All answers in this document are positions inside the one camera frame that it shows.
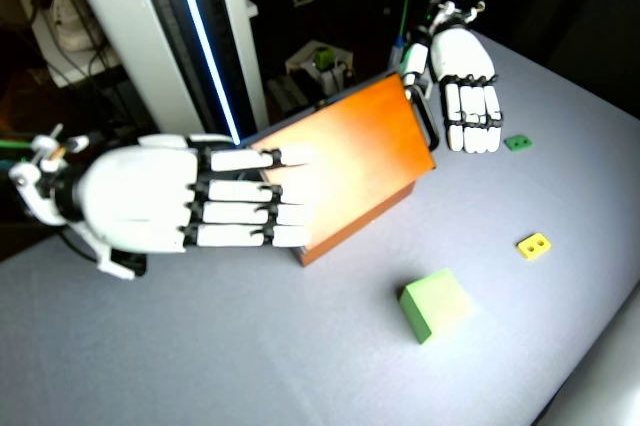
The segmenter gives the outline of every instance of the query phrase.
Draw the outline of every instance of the white robotic hand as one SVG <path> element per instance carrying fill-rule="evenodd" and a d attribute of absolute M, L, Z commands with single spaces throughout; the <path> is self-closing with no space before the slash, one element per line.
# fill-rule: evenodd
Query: white robotic hand
<path fill-rule="evenodd" d="M 220 135 L 153 135 L 98 157 L 80 176 L 63 159 L 88 141 L 34 140 L 34 162 L 10 171 L 40 221 L 69 224 L 95 251 L 98 269 L 123 279 L 146 271 L 146 253 L 188 246 L 300 247 L 310 236 L 303 194 L 243 180 L 263 169 L 307 163 L 309 151 L 237 149 Z"/>
<path fill-rule="evenodd" d="M 502 113 L 493 62 L 478 38 L 459 25 L 436 33 L 430 60 L 445 105 L 447 141 L 453 151 L 495 152 Z"/>

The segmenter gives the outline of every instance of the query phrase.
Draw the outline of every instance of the tabletop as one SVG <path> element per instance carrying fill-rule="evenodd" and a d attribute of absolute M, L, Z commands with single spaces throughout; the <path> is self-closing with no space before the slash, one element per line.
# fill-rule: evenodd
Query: tabletop
<path fill-rule="evenodd" d="M 307 268 L 202 249 L 123 282 L 57 238 L 0 264 L 0 425 L 530 424 L 640 278 L 640 122 L 483 42 L 504 136 L 533 146 L 441 146 Z M 553 248 L 528 262 L 536 231 Z M 445 267 L 477 312 L 419 345 L 397 294 Z"/>

